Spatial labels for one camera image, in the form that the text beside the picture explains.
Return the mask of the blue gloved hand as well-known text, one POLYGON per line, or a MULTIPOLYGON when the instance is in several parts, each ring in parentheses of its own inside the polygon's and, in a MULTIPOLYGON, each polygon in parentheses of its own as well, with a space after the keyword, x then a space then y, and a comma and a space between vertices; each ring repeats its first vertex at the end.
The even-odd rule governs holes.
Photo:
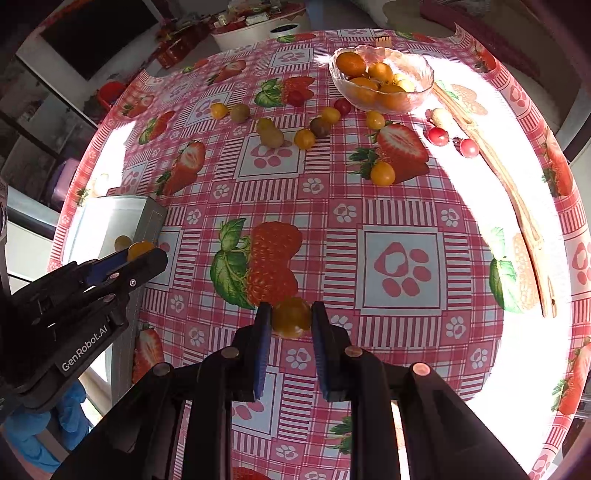
MULTIPOLYGON (((81 405, 86 400, 82 384, 73 385, 55 406, 62 445, 71 451, 90 431, 90 422, 81 405)), ((30 465, 52 474, 60 465, 58 460, 37 438, 52 418, 49 411, 43 413, 14 412, 4 423, 3 433, 11 447, 30 465)))

